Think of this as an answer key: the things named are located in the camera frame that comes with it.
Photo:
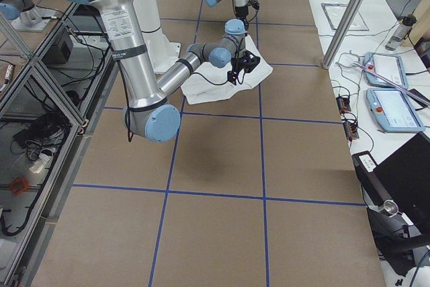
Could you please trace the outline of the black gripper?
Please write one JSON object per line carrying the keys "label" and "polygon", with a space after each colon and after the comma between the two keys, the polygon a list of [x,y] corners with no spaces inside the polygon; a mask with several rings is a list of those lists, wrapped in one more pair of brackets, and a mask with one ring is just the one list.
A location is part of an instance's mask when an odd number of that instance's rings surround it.
{"label": "black gripper", "polygon": [[237,19],[243,22],[245,29],[248,29],[249,28],[249,23],[247,20],[247,16],[249,14],[248,7],[234,7],[234,14]]}
{"label": "black gripper", "polygon": [[240,75],[241,71],[244,71],[244,56],[241,58],[232,58],[231,61],[231,70],[227,72],[227,81],[230,83],[237,83],[239,85],[242,85],[244,82],[244,74],[242,73]]}

